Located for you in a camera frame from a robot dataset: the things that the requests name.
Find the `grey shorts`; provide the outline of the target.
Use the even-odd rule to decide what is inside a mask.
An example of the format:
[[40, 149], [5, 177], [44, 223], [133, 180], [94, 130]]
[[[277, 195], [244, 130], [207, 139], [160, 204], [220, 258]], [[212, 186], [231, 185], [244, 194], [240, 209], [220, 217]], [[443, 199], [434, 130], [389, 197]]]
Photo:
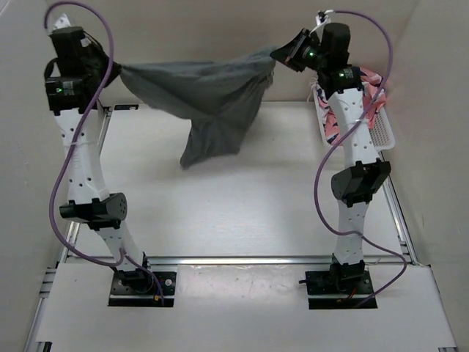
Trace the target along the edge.
[[223, 62], [123, 65], [120, 78], [144, 104], [189, 120], [180, 166], [237, 155], [273, 84], [275, 61], [267, 47]]

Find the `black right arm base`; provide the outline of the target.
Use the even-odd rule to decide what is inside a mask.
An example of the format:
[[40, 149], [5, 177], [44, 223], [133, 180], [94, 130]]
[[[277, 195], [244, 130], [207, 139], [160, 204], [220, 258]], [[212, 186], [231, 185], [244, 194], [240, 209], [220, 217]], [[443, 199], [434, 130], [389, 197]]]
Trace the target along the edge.
[[306, 287], [310, 310], [377, 308], [375, 297], [364, 304], [361, 303], [368, 296], [374, 294], [368, 270], [365, 270], [360, 278], [345, 283], [337, 283], [329, 270], [306, 271], [298, 284]]

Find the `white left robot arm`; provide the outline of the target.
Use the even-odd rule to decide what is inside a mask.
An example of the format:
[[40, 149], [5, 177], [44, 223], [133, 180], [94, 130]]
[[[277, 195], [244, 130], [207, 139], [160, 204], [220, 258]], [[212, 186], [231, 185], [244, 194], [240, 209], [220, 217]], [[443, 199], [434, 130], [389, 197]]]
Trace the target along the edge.
[[117, 278], [137, 293], [163, 295], [126, 226], [126, 199], [108, 190], [98, 140], [100, 126], [91, 112], [99, 96], [120, 78], [152, 109], [191, 124], [180, 166], [187, 169], [211, 158], [237, 155], [273, 83], [278, 63], [290, 63], [281, 48], [263, 48], [225, 62], [162, 62], [120, 65], [80, 26], [50, 34], [56, 57], [44, 71], [48, 105], [60, 128], [65, 160], [57, 180], [67, 182], [67, 201], [49, 205], [57, 217], [86, 224], [107, 242]]

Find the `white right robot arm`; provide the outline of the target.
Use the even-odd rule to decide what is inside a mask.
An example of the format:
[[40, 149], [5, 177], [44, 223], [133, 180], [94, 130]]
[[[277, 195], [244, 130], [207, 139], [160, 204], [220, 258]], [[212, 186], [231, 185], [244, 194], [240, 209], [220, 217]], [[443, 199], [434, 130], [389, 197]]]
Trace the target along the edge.
[[305, 66], [316, 71], [339, 125], [337, 145], [344, 150], [344, 169], [331, 178], [339, 206], [336, 247], [332, 254], [329, 284], [346, 293], [363, 277], [364, 219], [369, 203], [391, 172], [380, 160], [364, 120], [363, 85], [358, 67], [349, 65], [350, 29], [343, 23], [324, 26], [322, 36], [302, 30], [299, 54]]

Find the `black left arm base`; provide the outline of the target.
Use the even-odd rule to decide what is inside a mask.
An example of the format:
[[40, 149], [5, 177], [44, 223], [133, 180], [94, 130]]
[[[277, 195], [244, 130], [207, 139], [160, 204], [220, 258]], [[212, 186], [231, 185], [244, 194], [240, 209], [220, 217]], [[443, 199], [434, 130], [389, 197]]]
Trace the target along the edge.
[[177, 272], [152, 270], [158, 279], [136, 269], [130, 272], [113, 270], [108, 306], [109, 307], [153, 307], [172, 308], [175, 301]]

